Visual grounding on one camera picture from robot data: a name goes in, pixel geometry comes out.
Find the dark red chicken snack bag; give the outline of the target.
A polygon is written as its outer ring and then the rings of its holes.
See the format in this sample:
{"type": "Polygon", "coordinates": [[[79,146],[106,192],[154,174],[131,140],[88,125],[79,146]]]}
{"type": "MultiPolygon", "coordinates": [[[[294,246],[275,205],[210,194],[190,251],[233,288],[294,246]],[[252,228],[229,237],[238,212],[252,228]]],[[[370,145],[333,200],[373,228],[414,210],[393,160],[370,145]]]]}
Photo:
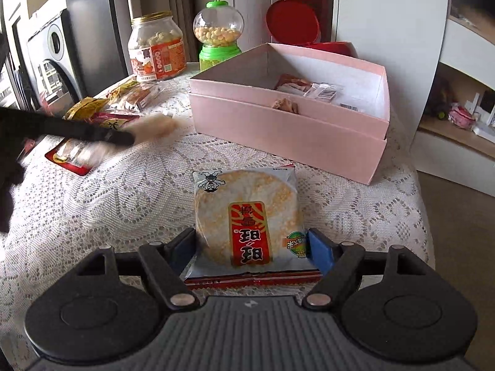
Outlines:
{"type": "MultiPolygon", "coordinates": [[[[138,116],[115,113],[96,113],[88,122],[118,131],[124,124],[138,116]]],[[[72,138],[63,139],[45,154],[45,158],[79,176],[84,176],[98,166],[107,156],[112,156],[118,147],[106,143],[89,143],[72,138]]]]}

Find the long beige cracker packet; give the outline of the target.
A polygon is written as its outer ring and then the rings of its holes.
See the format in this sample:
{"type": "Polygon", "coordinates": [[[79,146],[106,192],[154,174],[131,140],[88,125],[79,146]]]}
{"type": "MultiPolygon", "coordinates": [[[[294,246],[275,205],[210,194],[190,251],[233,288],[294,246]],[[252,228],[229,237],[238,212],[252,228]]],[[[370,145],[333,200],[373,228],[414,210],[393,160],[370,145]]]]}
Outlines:
{"type": "Polygon", "coordinates": [[[93,131],[82,138],[81,148],[75,154],[78,165],[93,168],[121,151],[168,137],[179,127],[179,120],[163,113],[125,122],[117,130],[93,126],[93,131]]]}

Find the round rice cracker packet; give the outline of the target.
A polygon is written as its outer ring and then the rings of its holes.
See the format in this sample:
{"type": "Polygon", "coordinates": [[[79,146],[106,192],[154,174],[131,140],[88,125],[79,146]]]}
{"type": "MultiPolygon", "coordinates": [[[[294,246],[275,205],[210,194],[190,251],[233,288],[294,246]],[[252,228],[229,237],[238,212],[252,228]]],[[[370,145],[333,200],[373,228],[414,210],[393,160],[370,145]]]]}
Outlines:
{"type": "Polygon", "coordinates": [[[198,251],[191,289],[299,285],[321,273],[306,255],[293,164],[195,172],[198,251]]]}

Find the blue white snack packet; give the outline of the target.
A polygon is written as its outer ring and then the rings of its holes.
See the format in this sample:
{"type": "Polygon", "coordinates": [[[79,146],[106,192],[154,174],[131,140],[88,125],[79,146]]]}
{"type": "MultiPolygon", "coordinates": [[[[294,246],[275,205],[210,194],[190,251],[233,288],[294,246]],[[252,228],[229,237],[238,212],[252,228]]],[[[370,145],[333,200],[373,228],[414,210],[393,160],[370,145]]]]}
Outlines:
{"type": "Polygon", "coordinates": [[[366,112],[366,109],[360,100],[339,102],[338,105],[340,107],[346,108],[348,110],[356,111],[359,113],[365,113],[366,112]]]}

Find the red snack packet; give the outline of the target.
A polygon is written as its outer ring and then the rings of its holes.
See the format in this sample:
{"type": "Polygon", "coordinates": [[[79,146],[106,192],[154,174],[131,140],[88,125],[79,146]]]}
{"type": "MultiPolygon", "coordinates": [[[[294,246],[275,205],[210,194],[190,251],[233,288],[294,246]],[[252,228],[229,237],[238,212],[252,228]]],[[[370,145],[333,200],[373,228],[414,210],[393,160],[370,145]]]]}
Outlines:
{"type": "Polygon", "coordinates": [[[312,83],[293,75],[282,74],[275,86],[276,91],[282,91],[298,96],[304,96],[312,87],[312,83]]]}

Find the yellow snack bag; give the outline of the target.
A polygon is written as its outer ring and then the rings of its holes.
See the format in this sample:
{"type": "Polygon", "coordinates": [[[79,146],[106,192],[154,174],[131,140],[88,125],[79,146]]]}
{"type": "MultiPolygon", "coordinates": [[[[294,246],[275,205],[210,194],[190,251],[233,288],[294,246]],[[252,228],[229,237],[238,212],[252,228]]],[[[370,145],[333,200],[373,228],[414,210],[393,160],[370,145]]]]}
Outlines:
{"type": "Polygon", "coordinates": [[[64,115],[68,121],[86,121],[102,110],[109,99],[86,97],[74,104],[64,115]]]}

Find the brown cake clear packet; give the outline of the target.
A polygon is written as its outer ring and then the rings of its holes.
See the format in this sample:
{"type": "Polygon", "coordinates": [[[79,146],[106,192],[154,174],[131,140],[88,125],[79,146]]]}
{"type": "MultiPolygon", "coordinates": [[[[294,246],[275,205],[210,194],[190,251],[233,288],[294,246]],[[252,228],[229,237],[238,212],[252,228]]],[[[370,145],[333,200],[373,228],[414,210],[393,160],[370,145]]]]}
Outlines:
{"type": "Polygon", "coordinates": [[[128,79],[106,95],[108,102],[103,110],[111,113],[143,112],[155,105],[154,100],[160,92],[161,87],[157,83],[128,79]]]}

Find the white grey snack packet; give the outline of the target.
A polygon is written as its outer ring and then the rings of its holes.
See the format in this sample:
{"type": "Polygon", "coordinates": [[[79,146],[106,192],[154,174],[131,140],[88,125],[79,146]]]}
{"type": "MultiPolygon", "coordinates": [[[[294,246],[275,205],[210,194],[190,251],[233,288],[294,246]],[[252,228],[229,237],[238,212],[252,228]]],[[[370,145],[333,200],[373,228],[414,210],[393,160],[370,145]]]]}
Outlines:
{"type": "Polygon", "coordinates": [[[341,91],[342,87],[339,85],[312,83],[309,89],[305,91],[304,97],[325,103],[332,103],[337,94],[341,91]]]}

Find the grey speaker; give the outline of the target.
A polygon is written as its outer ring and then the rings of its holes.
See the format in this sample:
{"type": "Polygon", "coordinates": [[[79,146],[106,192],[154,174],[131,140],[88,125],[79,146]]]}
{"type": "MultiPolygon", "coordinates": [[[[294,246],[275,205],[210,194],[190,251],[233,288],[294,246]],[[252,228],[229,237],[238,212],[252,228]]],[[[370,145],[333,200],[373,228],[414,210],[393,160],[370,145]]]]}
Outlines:
{"type": "Polygon", "coordinates": [[[16,18],[11,30],[34,108],[62,117],[84,91],[68,10],[39,25],[16,18]]]}

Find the white lace tablecloth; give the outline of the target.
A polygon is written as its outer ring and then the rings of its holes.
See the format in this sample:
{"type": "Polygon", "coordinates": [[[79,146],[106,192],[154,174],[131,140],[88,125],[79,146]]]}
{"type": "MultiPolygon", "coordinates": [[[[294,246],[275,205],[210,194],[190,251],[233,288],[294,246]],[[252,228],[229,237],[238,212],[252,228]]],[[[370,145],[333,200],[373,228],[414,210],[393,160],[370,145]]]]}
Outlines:
{"type": "MultiPolygon", "coordinates": [[[[133,251],[167,241],[195,223],[193,174],[207,169],[281,167],[282,157],[195,131],[189,100],[195,64],[165,84],[159,108],[183,117],[173,137],[110,158],[86,176],[51,163],[57,144],[43,139],[25,158],[13,190],[10,230],[1,236],[1,348],[16,370],[35,359],[24,333],[29,305],[87,254],[102,245],[133,251]]],[[[399,121],[370,185],[296,165],[304,224],[336,241],[384,251],[405,245],[430,266],[433,240],[420,181],[399,121]]]]}

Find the glass jar gold lid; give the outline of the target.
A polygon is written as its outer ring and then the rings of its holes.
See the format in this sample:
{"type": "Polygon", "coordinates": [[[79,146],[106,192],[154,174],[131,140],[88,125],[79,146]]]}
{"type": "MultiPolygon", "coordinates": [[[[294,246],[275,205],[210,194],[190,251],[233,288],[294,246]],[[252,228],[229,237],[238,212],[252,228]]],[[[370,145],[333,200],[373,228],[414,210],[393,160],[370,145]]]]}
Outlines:
{"type": "Polygon", "coordinates": [[[127,48],[137,81],[169,79],[185,70],[183,33],[171,11],[132,19],[131,26],[127,48]]]}

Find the green gumball candy dispenser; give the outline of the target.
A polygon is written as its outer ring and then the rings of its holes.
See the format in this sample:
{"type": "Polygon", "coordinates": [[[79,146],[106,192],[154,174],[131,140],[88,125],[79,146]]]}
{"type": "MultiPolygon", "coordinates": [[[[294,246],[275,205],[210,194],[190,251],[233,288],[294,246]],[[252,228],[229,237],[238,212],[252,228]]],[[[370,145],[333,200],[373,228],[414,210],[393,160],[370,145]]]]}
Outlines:
{"type": "Polygon", "coordinates": [[[213,0],[199,11],[193,22],[193,33],[202,44],[200,70],[207,70],[242,53],[237,40],[242,36],[244,19],[225,0],[213,0]]]}

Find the pink round container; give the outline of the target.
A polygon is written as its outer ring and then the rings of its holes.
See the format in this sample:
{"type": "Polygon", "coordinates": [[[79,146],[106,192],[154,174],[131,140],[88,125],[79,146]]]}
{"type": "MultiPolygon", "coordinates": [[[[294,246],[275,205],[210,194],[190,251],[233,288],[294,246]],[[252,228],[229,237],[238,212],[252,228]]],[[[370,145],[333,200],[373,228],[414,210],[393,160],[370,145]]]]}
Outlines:
{"type": "Polygon", "coordinates": [[[462,105],[453,103],[448,113],[448,120],[455,126],[470,131],[475,124],[475,119],[462,105]]]}

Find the white wifi router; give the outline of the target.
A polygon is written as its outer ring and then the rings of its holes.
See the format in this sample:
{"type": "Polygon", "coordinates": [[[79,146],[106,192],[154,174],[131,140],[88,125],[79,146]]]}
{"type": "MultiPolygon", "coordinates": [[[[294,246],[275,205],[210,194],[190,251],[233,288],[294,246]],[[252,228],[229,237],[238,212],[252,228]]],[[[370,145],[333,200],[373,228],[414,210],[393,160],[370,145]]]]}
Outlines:
{"type": "Polygon", "coordinates": [[[467,100],[464,107],[473,118],[473,123],[468,129],[477,136],[495,143],[494,91],[485,91],[482,95],[476,93],[473,101],[467,100]]]}

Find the red trash bin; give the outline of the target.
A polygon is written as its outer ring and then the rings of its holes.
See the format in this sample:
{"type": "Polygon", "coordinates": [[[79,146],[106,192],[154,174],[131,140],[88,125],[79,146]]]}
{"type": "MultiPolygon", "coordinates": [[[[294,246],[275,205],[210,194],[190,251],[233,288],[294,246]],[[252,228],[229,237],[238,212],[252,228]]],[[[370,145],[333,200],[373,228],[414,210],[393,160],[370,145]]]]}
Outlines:
{"type": "Polygon", "coordinates": [[[292,1],[274,2],[265,15],[270,35],[277,43],[317,49],[357,58],[357,51],[349,42],[321,42],[321,28],[309,5],[292,1]]]}

